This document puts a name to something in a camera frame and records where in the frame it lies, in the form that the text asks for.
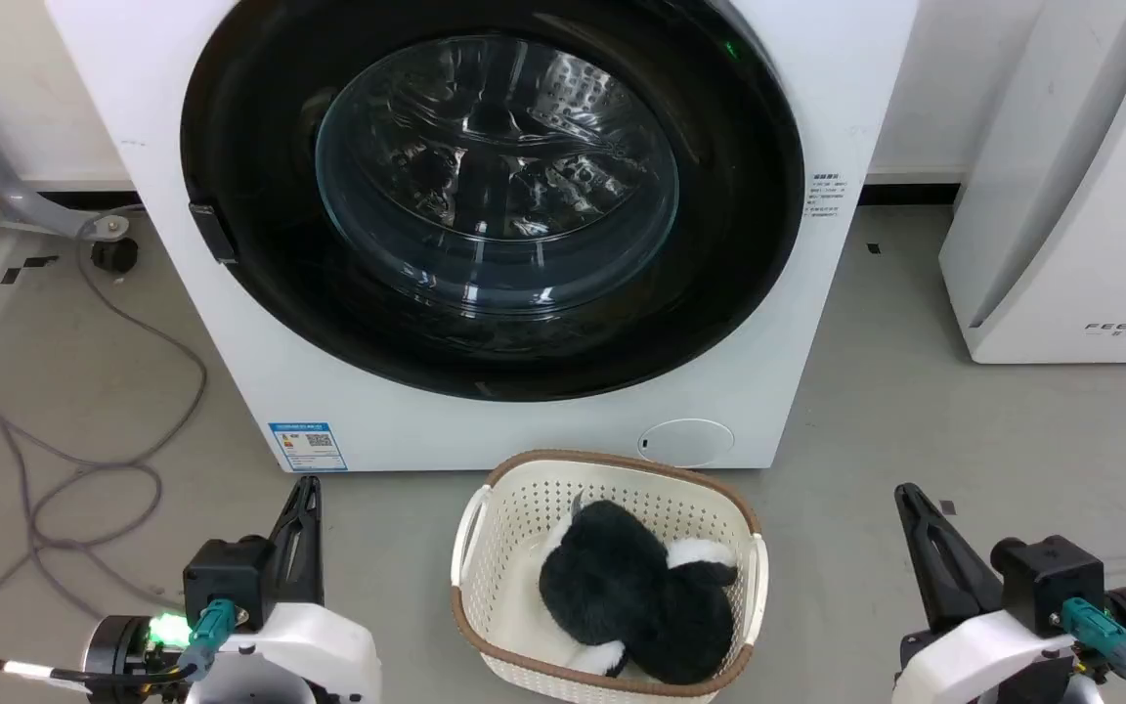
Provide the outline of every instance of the white washing machine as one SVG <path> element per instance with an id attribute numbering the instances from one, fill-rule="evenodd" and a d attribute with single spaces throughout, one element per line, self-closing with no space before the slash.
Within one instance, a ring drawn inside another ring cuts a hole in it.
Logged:
<path id="1" fill-rule="evenodd" d="M 915 0 L 48 0 L 286 471 L 776 454 Z"/>

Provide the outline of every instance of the black tape mark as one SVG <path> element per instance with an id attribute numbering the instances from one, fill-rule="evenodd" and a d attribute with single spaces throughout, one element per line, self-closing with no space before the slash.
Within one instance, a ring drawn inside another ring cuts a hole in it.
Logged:
<path id="1" fill-rule="evenodd" d="M 28 257 L 24 260 L 24 268 L 35 269 L 37 267 L 45 267 L 46 264 L 57 262 L 59 255 L 51 255 L 48 257 Z"/>

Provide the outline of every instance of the power cord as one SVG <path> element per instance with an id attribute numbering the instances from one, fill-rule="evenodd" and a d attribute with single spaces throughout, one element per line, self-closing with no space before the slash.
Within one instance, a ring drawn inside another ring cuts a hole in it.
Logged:
<path id="1" fill-rule="evenodd" d="M 11 674 L 12 676 L 19 676 L 24 678 L 32 678 L 33 680 L 56 680 L 62 683 L 75 683 L 74 689 L 80 689 L 89 693 L 88 685 L 93 686 L 153 686 L 153 685 L 169 685 L 173 681 L 182 681 L 191 674 L 196 672 L 197 665 L 187 665 L 187 667 L 173 670 L 170 672 L 155 672 L 149 674 L 149 676 L 123 676 L 122 674 L 106 674 L 106 672 L 82 672 L 79 670 L 63 670 L 59 668 L 46 668 L 43 665 L 30 665 L 30 663 L 17 663 L 15 660 L 1 660 L 0 659 L 0 671 L 6 674 Z"/>
<path id="2" fill-rule="evenodd" d="M 175 609 L 175 611 L 184 609 L 184 606 L 181 604 L 171 601 L 169 600 L 169 598 L 157 597 L 155 594 L 146 591 L 146 589 L 138 588 L 135 583 L 129 582 L 128 579 L 125 579 L 124 576 L 119 574 L 119 572 L 116 572 L 114 569 L 111 569 L 111 567 L 108 565 L 107 562 L 102 561 L 102 558 L 99 558 L 97 553 L 93 552 L 95 547 L 98 547 L 99 545 L 104 545 L 106 543 L 110 543 L 110 541 L 116 540 L 118 537 L 128 535 L 129 532 L 137 529 L 137 527 L 142 526 L 144 523 L 151 520 L 151 517 L 153 516 L 153 514 L 155 514 L 155 509 L 159 508 L 159 501 L 162 499 L 162 492 L 164 492 L 164 487 L 162 487 L 162 478 L 160 478 L 159 472 L 157 472 L 155 469 L 153 469 L 149 464 L 149 461 L 151 461 L 151 458 L 155 456 L 158 452 L 168 446 L 168 444 L 170 444 L 170 442 L 173 440 L 173 438 L 176 437 L 176 434 L 178 434 L 180 429 L 185 427 L 185 424 L 189 422 L 189 419 L 193 418 L 194 411 L 197 410 L 197 407 L 203 401 L 204 393 L 206 392 L 206 377 L 207 377 L 206 365 L 204 364 L 202 358 L 197 356 L 197 353 L 193 351 L 193 349 L 190 347 L 187 347 L 187 345 L 185 345 L 184 342 L 180 342 L 179 339 L 176 339 L 169 336 L 168 333 L 162 332 L 162 330 L 155 329 L 155 327 L 152 327 L 149 323 L 144 323 L 143 321 L 137 320 L 137 318 L 129 315 L 129 313 L 125 313 L 119 308 L 117 308 L 115 303 L 111 303 L 111 300 L 109 300 L 107 295 L 104 294 L 102 291 L 99 289 L 99 287 L 93 283 L 93 279 L 90 278 L 89 270 L 86 268 L 86 265 L 82 264 L 82 260 L 84 260 L 84 258 L 82 257 L 82 253 L 84 253 L 82 252 L 82 249 L 84 249 L 86 238 L 88 238 L 90 232 L 93 231 L 93 224 L 97 223 L 99 219 L 104 219 L 107 215 L 129 213 L 142 210 L 143 210 L 142 205 L 128 205 L 124 206 L 124 208 L 114 208 L 111 211 L 107 211 L 106 213 L 100 213 L 99 215 L 95 215 L 95 217 L 87 220 L 86 223 L 82 224 L 82 226 L 80 226 L 79 232 L 77 232 L 77 243 L 75 243 L 77 271 L 80 271 L 81 279 L 86 282 L 86 285 L 88 285 L 91 293 L 93 293 L 95 298 L 98 298 L 99 303 L 102 303 L 104 308 L 107 308 L 108 311 L 111 311 L 116 315 L 119 315 L 123 320 L 128 321 L 134 326 L 137 326 L 140 329 L 144 330 L 144 332 L 151 333 L 153 337 L 162 339 L 164 340 L 164 342 L 170 344 L 172 347 L 178 349 L 178 351 L 181 353 L 181 355 L 189 358 L 193 362 L 194 366 L 197 367 L 197 372 L 199 373 L 199 381 L 197 381 L 197 389 L 196 391 L 194 391 L 194 395 L 189 404 L 185 407 L 185 411 L 182 412 L 182 415 L 180 415 L 180 418 L 169 427 L 168 431 L 162 434 L 159 440 L 154 442 L 151 446 L 146 447 L 142 452 L 137 452 L 137 454 L 129 456 L 129 458 L 88 460 L 78 457 L 72 454 L 68 454 L 68 452 L 59 449 L 53 445 L 50 445 L 47 442 L 42 440 L 39 437 L 28 433 L 23 427 L 19 427 L 18 425 L 11 422 L 11 420 L 6 418 L 6 416 L 3 416 L 3 412 L 0 411 L 0 435 L 3 436 L 3 444 L 6 444 L 6 446 L 8 446 L 8 449 L 11 452 L 11 460 L 15 464 L 15 470 L 17 470 L 17 475 L 19 478 L 19 502 L 21 502 L 24 518 L 26 518 L 26 543 L 27 543 L 26 553 L 19 556 L 18 560 L 15 560 L 11 567 L 8 567 L 8 569 L 3 571 L 3 574 L 0 574 L 0 591 L 1 589 L 3 589 L 5 583 L 8 582 L 12 578 L 12 576 L 15 576 L 19 571 L 20 567 L 24 567 L 25 564 L 27 564 L 27 562 L 33 562 L 33 564 L 37 567 L 37 571 L 41 571 L 41 574 L 43 574 L 46 581 L 48 581 L 50 587 L 53 588 L 59 594 L 60 597 L 65 598 L 65 600 L 68 600 L 70 604 L 77 606 L 78 609 L 84 612 L 86 614 L 92 616 L 93 618 L 102 618 L 104 614 L 101 614 L 101 612 L 99 612 L 98 609 L 95 609 L 93 606 L 90 606 L 89 603 L 86 601 L 83 598 L 78 597 L 77 594 L 72 592 L 71 589 L 68 589 L 68 587 L 65 587 L 65 585 L 63 585 L 62 581 L 59 581 L 56 576 L 50 572 L 48 568 L 44 564 L 43 560 L 41 560 L 41 554 L 44 553 L 46 550 L 55 549 L 55 550 L 69 550 L 69 552 L 80 552 L 82 553 L 82 555 L 89 558 L 89 560 L 93 562 L 93 564 L 99 570 L 101 570 L 104 574 L 107 574 L 108 578 L 111 578 L 116 583 L 119 583 L 120 587 L 125 589 L 125 591 L 133 594 L 134 597 L 143 598 L 143 600 L 145 601 L 162 607 L 167 607 L 167 609 Z M 41 499 L 38 499 L 36 502 L 34 502 L 34 500 L 32 499 L 30 485 L 28 485 L 28 469 L 26 466 L 26 461 L 24 461 L 24 455 L 21 454 L 21 452 L 19 452 L 18 437 L 21 437 L 24 438 L 24 440 L 28 440 L 32 444 L 36 445 L 37 447 L 45 449 L 51 455 L 65 460 L 68 461 L 68 463 L 75 464 L 77 466 L 75 471 L 72 472 L 71 475 L 69 475 L 62 482 L 59 482 L 57 485 L 51 487 L 51 489 L 45 493 L 43 493 L 41 496 Z M 53 537 L 44 534 L 44 532 L 41 531 L 41 527 L 37 526 L 37 516 L 39 516 L 41 510 L 44 509 L 46 505 L 50 504 L 51 500 L 56 498 L 56 496 L 62 493 L 63 490 L 66 490 L 68 487 L 74 485 L 81 480 L 86 480 L 86 478 L 99 475 L 99 473 L 101 472 L 122 472 L 122 471 L 142 472 L 148 478 L 151 478 L 151 481 L 153 483 L 153 496 L 151 498 L 151 504 L 148 505 L 148 507 L 144 509 L 142 514 L 140 514 L 138 517 L 133 518 L 133 520 L 129 520 L 128 523 L 119 527 L 119 529 L 108 531 L 107 534 L 99 535 L 90 540 Z M 55 671 L 68 672 L 69 670 L 55 670 Z"/>

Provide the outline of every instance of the green led light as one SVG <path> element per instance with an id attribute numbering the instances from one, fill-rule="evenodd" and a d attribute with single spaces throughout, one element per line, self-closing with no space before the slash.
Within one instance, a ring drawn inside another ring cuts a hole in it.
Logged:
<path id="1" fill-rule="evenodd" d="M 189 622 L 178 614 L 155 616 L 151 618 L 151 632 L 146 638 L 170 648 L 185 648 L 189 644 Z"/>

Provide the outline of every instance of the brown basket rim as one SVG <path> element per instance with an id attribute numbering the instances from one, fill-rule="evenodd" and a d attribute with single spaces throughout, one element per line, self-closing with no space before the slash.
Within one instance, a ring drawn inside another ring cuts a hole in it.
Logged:
<path id="1" fill-rule="evenodd" d="M 750 505 L 745 504 L 745 500 L 729 489 L 727 485 L 721 484 L 721 482 L 715 481 L 713 478 L 703 476 L 697 472 L 670 467 L 667 464 L 651 463 L 649 460 L 620 457 L 618 455 L 605 455 L 602 452 L 582 452 L 578 449 L 531 449 L 529 452 L 520 452 L 519 455 L 515 455 L 515 457 L 507 460 L 504 463 L 498 464 L 498 467 L 489 473 L 489 479 L 485 483 L 490 487 L 495 485 L 498 480 L 506 476 L 510 470 L 520 466 L 520 464 L 533 463 L 536 460 L 564 460 L 570 463 L 610 464 L 614 467 L 658 473 L 658 475 L 678 478 L 678 480 L 692 482 L 692 484 L 705 485 L 707 489 L 718 491 L 724 498 L 738 505 L 739 511 L 745 517 L 745 522 L 750 526 L 751 534 L 760 534 L 762 532 L 759 529 L 759 517 L 754 515 Z M 753 647 L 747 642 L 738 651 L 736 658 L 733 659 L 727 668 L 721 670 L 720 674 L 716 674 L 709 680 L 697 683 L 697 685 L 662 685 L 662 683 L 623 680 L 623 678 L 591 676 L 589 672 L 560 668 L 557 665 L 546 663 L 544 660 L 528 658 L 527 656 L 520 656 L 519 652 L 498 648 L 479 635 L 475 629 L 472 627 L 468 615 L 463 609 L 463 589 L 455 587 L 455 585 L 450 587 L 450 611 L 455 614 L 455 622 L 457 627 L 459 627 L 459 633 L 476 650 L 481 651 L 483 656 L 489 656 L 489 658 L 494 658 L 526 670 L 540 672 L 545 676 L 580 683 L 580 685 L 599 686 L 602 689 L 629 692 L 632 694 L 678 696 L 679 698 L 715 694 L 725 686 L 732 685 L 733 680 L 736 680 L 739 674 L 745 669 L 754 652 Z"/>

